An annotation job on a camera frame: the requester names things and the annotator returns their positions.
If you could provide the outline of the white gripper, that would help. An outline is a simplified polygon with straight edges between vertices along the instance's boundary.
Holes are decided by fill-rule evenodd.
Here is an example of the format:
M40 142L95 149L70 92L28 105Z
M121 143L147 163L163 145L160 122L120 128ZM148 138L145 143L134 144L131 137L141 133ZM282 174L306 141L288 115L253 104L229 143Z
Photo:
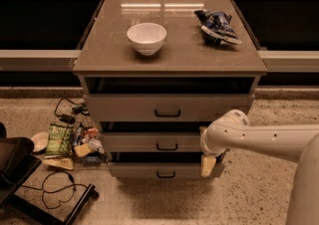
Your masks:
M200 175L208 177L216 165L216 157L224 153L225 148L216 141L213 131L208 127L201 126L199 131L200 148L204 153L201 156Z

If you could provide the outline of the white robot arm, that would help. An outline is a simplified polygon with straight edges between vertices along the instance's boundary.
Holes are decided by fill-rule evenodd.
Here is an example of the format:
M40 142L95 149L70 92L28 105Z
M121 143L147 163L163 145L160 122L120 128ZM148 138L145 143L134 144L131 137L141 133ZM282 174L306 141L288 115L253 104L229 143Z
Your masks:
M200 129L200 148L206 157L240 148L295 162L286 225L319 225L318 124L252 126L232 110Z

